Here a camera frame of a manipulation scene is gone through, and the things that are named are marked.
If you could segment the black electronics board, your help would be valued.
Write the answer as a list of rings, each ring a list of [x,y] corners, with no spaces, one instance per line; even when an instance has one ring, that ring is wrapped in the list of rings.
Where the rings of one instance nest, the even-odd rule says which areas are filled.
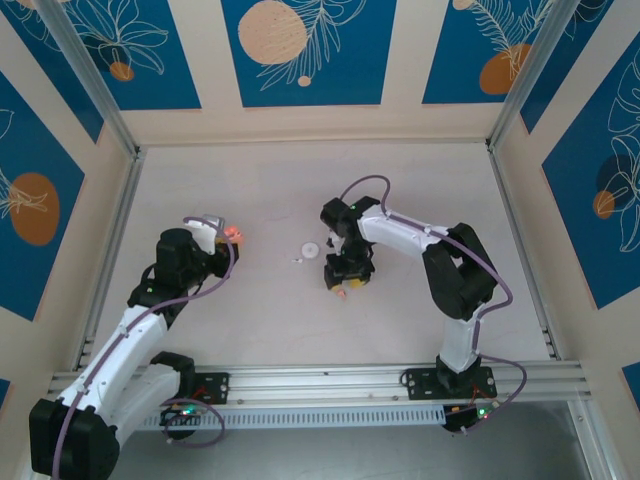
[[[499,407],[499,402],[480,405],[445,406],[445,424],[443,428],[453,434],[466,434],[475,425],[487,420]]]
[[[169,441],[181,441],[194,435],[205,410],[196,405],[172,404],[160,414],[160,426]]]

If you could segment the aluminium table edge rail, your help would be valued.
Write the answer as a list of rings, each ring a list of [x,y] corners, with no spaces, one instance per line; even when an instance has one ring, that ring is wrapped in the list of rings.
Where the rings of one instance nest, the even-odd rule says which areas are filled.
[[[72,372],[75,372],[82,367],[81,360],[83,357],[84,347],[87,344],[87,339],[94,336],[98,329],[99,320],[104,308],[108,288],[144,167],[147,151],[147,148],[139,147],[136,155],[130,162],[130,166],[128,167],[125,182],[118,198],[114,217],[107,231],[108,235],[106,238],[107,242],[105,252],[102,256],[97,280],[92,290],[88,310],[83,318],[83,330],[81,331],[81,336],[78,340],[74,356],[69,363]]]

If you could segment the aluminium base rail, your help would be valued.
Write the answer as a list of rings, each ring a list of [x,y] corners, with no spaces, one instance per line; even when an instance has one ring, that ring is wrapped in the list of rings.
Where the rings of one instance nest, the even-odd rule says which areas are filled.
[[[577,361],[519,361],[515,366],[484,360],[497,398],[520,402],[576,401],[592,397]],[[197,372],[230,375],[225,398],[230,408],[337,407],[406,404],[400,383],[409,367],[390,365],[238,367],[198,366]]]

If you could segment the aluminium upright frame post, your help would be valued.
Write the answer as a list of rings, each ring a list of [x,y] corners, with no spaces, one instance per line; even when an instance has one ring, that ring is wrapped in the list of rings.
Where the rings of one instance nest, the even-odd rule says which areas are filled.
[[[81,38],[57,0],[33,0],[38,14],[81,82],[119,147],[136,161],[140,147],[126,125],[120,109]]]
[[[493,151],[514,120],[533,132],[614,0],[548,0],[549,13],[486,144]]]

